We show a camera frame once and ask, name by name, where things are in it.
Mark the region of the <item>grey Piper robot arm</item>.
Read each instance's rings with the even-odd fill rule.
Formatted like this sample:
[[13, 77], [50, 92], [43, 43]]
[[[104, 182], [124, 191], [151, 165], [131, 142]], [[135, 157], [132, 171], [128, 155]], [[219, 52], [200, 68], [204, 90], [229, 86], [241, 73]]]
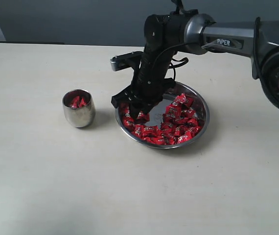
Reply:
[[166, 78], [177, 52], [202, 55], [230, 53], [251, 60], [252, 76], [261, 83], [270, 102], [279, 109], [279, 21], [216, 23], [207, 14], [151, 15], [144, 24], [143, 51], [111, 59], [115, 71], [132, 68], [131, 84], [111, 99], [117, 108], [128, 104], [131, 115], [149, 113], [175, 86]]

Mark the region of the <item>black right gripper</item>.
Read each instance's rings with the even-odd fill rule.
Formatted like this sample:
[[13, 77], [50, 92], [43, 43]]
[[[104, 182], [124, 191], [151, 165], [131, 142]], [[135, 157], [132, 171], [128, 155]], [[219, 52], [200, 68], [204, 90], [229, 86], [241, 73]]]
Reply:
[[163, 93], [175, 84], [172, 78], [165, 78], [172, 57], [176, 54], [175, 49], [153, 51], [145, 47], [142, 52], [139, 69], [134, 70], [131, 84], [112, 96], [111, 100], [115, 108], [128, 103], [130, 116], [134, 120], [140, 112], [148, 114], [161, 101]]

